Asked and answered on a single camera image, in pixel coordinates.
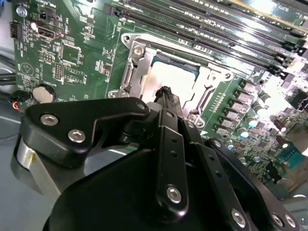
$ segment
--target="cable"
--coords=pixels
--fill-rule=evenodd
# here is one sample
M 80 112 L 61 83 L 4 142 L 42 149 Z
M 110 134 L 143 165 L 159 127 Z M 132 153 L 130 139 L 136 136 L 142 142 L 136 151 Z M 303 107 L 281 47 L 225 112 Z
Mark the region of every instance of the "cable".
M 0 86 L 14 85 L 14 84 L 16 84 L 16 80 L 14 79 L 0 80 Z
M 10 141 L 10 140 L 13 140 L 15 138 L 17 138 L 18 134 L 15 134 L 15 135 L 12 135 L 12 136 L 8 136 L 8 137 L 5 137 L 5 138 L 0 138 L 0 142 L 5 142 L 5 141 Z
M 3 63 L 4 65 L 8 66 L 11 69 L 15 69 L 15 61 L 5 57 L 4 55 L 0 54 L 0 62 Z
M 0 74 L 0 81 L 8 79 L 16 79 L 16 74 L 15 73 Z
M 19 110 L 19 106 L 18 106 L 18 102 L 17 101 L 13 102 L 12 105 L 13 105 L 13 108 L 15 110 Z

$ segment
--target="black plastic part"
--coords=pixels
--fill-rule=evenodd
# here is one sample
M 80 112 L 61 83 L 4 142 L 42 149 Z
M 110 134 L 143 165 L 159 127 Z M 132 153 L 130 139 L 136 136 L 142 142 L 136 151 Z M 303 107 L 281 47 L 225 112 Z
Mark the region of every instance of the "black plastic part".
M 70 186 L 59 197 L 48 231 L 214 231 L 219 206 L 203 175 L 187 167 L 189 211 L 175 224 L 157 222 L 152 210 L 157 159 L 141 150 L 119 159 Z
M 188 211 L 188 192 L 184 141 L 178 133 L 178 117 L 166 108 L 159 113 L 154 139 L 158 157 L 154 210 L 157 208 L 158 217 L 163 223 L 174 223 Z M 177 188 L 181 194 L 181 201 L 177 204 L 167 196 L 170 186 Z
M 212 201 L 216 200 L 216 203 L 220 207 L 217 220 L 223 220 L 229 230 L 239 229 L 238 224 L 235 223 L 231 215 L 231 211 L 236 209 L 243 215 L 246 222 L 246 226 L 242 227 L 241 230 L 251 230 L 248 218 L 214 150 L 204 146 L 198 129 L 195 126 L 192 127 L 191 122 L 182 120 L 181 128 L 186 142 L 185 152 L 188 153 L 188 155 L 192 155 L 191 159 L 194 160 L 197 168 L 200 168 L 204 172 L 204 178 L 207 178 L 209 188 L 215 195 Z
M 59 123 L 55 126 L 42 124 L 40 118 L 44 114 L 55 115 Z M 95 134 L 108 134 L 127 121 L 145 119 L 148 115 L 149 108 L 137 98 L 43 103 L 26 109 L 20 133 L 28 147 L 63 167 L 77 167 L 92 149 Z M 84 142 L 69 140 L 68 133 L 73 129 L 84 132 Z
M 23 90 L 17 90 L 10 95 L 10 100 L 23 103 L 31 98 L 31 93 Z
M 308 111 L 308 95 L 300 90 L 298 94 L 291 100 L 290 104 L 298 111 Z
M 246 213 L 249 213 L 252 222 L 260 231 L 265 230 L 300 230 L 299 225 L 291 227 L 285 214 L 294 221 L 294 216 L 280 203 L 273 194 L 228 150 L 225 145 L 217 147 L 216 139 L 205 142 L 219 157 L 219 160 L 228 175 L 230 183 Z M 277 215 L 284 224 L 279 227 L 273 220 L 272 214 Z
M 14 39 L 22 39 L 23 35 L 23 25 L 18 22 L 11 22 L 10 23 L 10 31 L 11 31 L 11 38 Z
M 279 172 L 277 171 L 277 169 L 275 168 L 272 162 L 266 165 L 265 168 L 268 171 L 270 178 L 274 184 L 277 184 L 277 182 L 282 179 Z

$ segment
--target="surface-mount component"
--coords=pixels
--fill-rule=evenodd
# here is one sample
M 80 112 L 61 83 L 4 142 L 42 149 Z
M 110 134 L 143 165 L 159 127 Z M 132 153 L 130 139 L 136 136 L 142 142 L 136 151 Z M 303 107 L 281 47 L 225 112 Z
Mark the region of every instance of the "surface-mount component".
M 280 122 L 280 120 L 276 119 L 273 123 L 279 131 L 285 132 L 287 130 L 284 124 Z
M 255 113 L 260 116 L 260 117 L 264 117 L 267 115 L 267 111 L 266 109 L 264 109 L 260 104 L 256 104 L 254 107 L 253 107 Z
M 258 121 L 252 116 L 248 116 L 245 121 L 249 125 L 250 128 L 255 128 L 258 125 Z
M 33 89 L 33 98 L 38 103 L 51 103 L 56 100 L 57 94 L 55 90 L 46 84 L 40 84 Z
M 289 140 L 293 143 L 298 151 L 308 156 L 308 132 L 301 124 L 296 124 L 287 134 Z
M 249 133 L 248 133 L 246 128 L 241 127 L 239 129 L 237 129 L 237 132 L 239 133 L 240 137 L 243 138 L 243 139 L 245 139 L 249 136 Z
M 276 141 L 282 148 L 287 148 L 289 146 L 288 142 L 281 136 L 277 136 Z
M 308 95 L 300 90 L 297 95 L 291 100 L 290 104 L 298 111 L 308 111 Z
M 240 101 L 242 101 L 242 102 L 244 102 L 244 103 L 246 103 L 246 102 L 248 102 L 249 100 L 251 100 L 251 99 L 254 98 L 252 95 L 250 95 L 250 94 L 248 94 L 248 93 L 246 93 L 246 92 L 243 92 L 243 91 L 241 91 L 241 90 L 237 90 L 236 93 L 235 93 L 234 95 L 235 95 L 235 97 L 236 97 L 238 100 L 240 100 Z

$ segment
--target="mounting screw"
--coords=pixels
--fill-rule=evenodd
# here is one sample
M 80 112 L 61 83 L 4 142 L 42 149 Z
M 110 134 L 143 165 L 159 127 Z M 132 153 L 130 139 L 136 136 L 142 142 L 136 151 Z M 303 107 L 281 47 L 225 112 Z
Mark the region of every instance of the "mounting screw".
M 138 103 L 137 106 L 138 106 L 139 108 L 141 108 L 142 110 L 145 109 L 145 106 L 144 106 L 143 104 L 141 104 L 141 103 Z
M 295 228 L 295 227 L 296 227 L 296 224 L 295 224 L 295 222 L 293 221 L 293 219 L 292 219 L 289 215 L 287 215 L 287 214 L 285 214 L 284 216 L 285 216 L 285 218 L 287 219 L 287 222 L 288 222 L 293 228 Z
M 143 54 L 143 49 L 141 46 L 134 47 L 134 54 L 137 56 L 141 56 Z
M 23 7 L 23 6 L 18 6 L 18 7 L 16 8 L 16 13 L 17 13 L 20 17 L 23 17 L 23 18 L 27 17 L 27 15 L 28 15 L 27 9 L 26 9 L 25 7 Z
M 187 124 L 188 124 L 188 126 L 189 126 L 190 128 L 194 128 L 194 125 L 193 125 L 193 123 L 192 123 L 191 121 L 188 121 Z
M 75 143 L 82 143 L 86 139 L 85 133 L 77 129 L 69 131 L 67 136 L 72 142 Z
M 280 227 L 283 227 L 283 222 L 282 222 L 282 220 L 279 218 L 279 216 L 277 216 L 276 214 L 272 214 L 271 215 L 272 216 L 272 218 L 274 219 L 274 221 L 275 221 L 275 223 L 277 224 L 277 225 L 279 225 Z
M 246 221 L 239 211 L 233 208 L 231 210 L 231 215 L 236 224 L 238 224 L 238 226 L 240 226 L 241 228 L 244 228 L 246 226 Z
M 220 148 L 221 147 L 221 144 L 220 144 L 220 142 L 219 141 L 213 141 L 213 143 L 218 147 L 218 148 Z
M 40 121 L 43 125 L 46 126 L 55 126 L 59 123 L 59 120 L 56 116 L 51 114 L 44 114 L 40 117 Z
M 167 196 L 170 199 L 170 201 L 176 204 L 180 203 L 182 200 L 181 193 L 177 188 L 173 186 L 167 188 Z

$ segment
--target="electrolytic capacitor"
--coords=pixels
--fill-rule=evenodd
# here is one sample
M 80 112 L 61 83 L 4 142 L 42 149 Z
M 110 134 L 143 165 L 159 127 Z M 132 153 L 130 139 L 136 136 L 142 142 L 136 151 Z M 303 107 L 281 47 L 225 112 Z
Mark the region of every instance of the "electrolytic capacitor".
M 240 135 L 240 137 L 241 138 L 243 138 L 243 139 L 245 139 L 245 138 L 247 138 L 248 136 L 249 136 L 249 133 L 248 133 L 248 131 L 246 130 L 246 128 L 239 128 L 238 130 L 237 130 L 237 132 L 239 133 L 239 135 Z
M 285 132 L 287 130 L 287 128 L 284 126 L 284 124 L 277 119 L 274 121 L 274 125 L 281 132 Z
M 253 109 L 258 116 L 266 116 L 266 110 L 263 107 L 261 107 L 259 104 L 254 106 Z
M 233 151 L 233 150 L 234 150 L 234 145 L 233 145 L 232 140 L 227 141 L 227 142 L 226 142 L 226 146 L 227 146 L 227 148 L 228 148 L 230 151 Z
M 282 148 L 287 148 L 289 146 L 288 142 L 286 142 L 285 139 L 282 138 L 281 136 L 277 136 L 276 140 Z
M 258 125 L 258 121 L 256 121 L 256 119 L 253 118 L 252 116 L 247 117 L 245 121 L 247 122 L 250 128 L 255 128 Z
M 240 161 L 244 166 L 247 166 L 247 162 L 246 162 L 245 157 L 240 157 L 240 158 L 239 158 L 239 161 Z
M 260 99 L 265 103 L 267 106 L 272 106 L 273 105 L 273 98 L 270 97 L 268 94 L 264 94 L 260 97 Z

